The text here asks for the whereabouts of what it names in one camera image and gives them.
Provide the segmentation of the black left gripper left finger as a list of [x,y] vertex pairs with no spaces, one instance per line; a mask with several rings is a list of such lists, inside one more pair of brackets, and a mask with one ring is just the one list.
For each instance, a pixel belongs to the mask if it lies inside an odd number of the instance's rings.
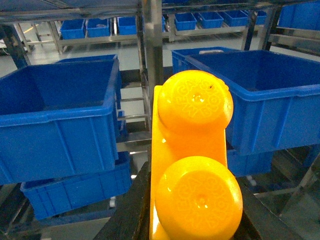
[[150,233],[151,163],[146,161],[133,184],[95,240],[148,240]]

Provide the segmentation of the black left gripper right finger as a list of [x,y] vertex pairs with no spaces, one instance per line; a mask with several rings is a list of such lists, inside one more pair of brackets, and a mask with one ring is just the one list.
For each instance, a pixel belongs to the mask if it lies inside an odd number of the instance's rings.
[[243,213],[234,240],[301,240],[302,237],[263,205],[245,186],[240,185]]

